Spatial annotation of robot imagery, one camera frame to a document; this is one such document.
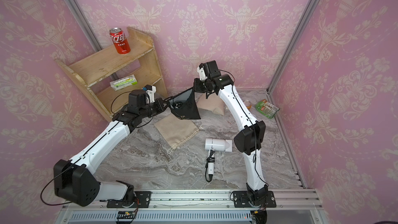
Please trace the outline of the beige hair dryer bag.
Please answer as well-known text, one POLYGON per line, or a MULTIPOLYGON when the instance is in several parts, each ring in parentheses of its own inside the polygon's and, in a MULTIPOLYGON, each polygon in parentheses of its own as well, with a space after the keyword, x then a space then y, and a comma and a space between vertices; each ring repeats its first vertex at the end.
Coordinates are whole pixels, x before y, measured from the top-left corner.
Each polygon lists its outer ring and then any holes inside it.
POLYGON ((203 110, 211 111, 216 115, 225 115, 225 103, 215 93, 209 95, 208 98, 206 98, 206 94, 203 94, 197 102, 197 107, 203 110))

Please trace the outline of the black drawstring bag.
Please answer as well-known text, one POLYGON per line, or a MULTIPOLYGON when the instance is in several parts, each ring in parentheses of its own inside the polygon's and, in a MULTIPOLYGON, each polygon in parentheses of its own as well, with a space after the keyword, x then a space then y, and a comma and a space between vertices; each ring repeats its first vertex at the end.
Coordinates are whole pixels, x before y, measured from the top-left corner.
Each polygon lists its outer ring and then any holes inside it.
POLYGON ((201 119, 193 87, 165 99, 171 113, 180 120, 201 119))

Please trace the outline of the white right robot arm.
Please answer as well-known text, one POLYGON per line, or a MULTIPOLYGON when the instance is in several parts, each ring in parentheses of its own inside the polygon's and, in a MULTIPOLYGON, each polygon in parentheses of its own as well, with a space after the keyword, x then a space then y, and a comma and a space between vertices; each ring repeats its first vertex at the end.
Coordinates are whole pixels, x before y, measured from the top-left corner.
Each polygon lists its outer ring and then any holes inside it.
POLYGON ((199 78, 194 81, 194 90, 216 94, 231 112, 239 133, 234 138, 234 144, 242 153, 247 171, 247 196, 254 206, 265 204, 268 196, 268 183, 261 167, 261 144, 264 139, 266 125, 244 105, 234 85, 234 80, 228 74, 222 74, 216 61, 201 63, 197 68, 199 78))

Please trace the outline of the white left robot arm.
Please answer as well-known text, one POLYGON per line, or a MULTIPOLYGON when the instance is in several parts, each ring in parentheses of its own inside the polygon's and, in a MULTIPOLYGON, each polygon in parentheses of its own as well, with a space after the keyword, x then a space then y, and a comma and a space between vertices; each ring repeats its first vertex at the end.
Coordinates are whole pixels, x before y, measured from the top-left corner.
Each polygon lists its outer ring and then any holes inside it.
POLYGON ((67 202, 88 206, 94 201, 116 201, 123 207, 137 202, 134 186, 122 181, 102 183, 94 174, 109 153, 135 129, 143 127, 143 119, 162 113, 161 98, 156 87, 147 85, 129 93, 127 105, 116 113, 105 130, 81 152, 69 160, 59 160, 53 167, 54 193, 67 202))

